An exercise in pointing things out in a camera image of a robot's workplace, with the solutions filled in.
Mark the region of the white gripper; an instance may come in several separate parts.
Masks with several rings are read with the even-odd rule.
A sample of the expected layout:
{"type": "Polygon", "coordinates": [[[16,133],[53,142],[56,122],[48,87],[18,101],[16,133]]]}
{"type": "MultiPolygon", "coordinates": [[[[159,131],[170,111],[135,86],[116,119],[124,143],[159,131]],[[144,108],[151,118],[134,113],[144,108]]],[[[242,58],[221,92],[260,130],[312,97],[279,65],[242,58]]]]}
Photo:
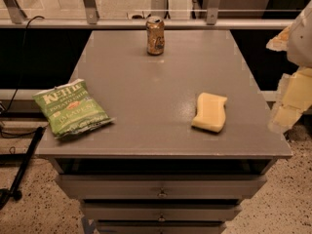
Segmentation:
{"type": "Polygon", "coordinates": [[[284,74],[279,82],[268,128],[278,134],[290,130],[312,106],[312,1],[294,20],[266,44],[266,48],[287,51],[290,62],[300,67],[294,74],[284,74]]]}

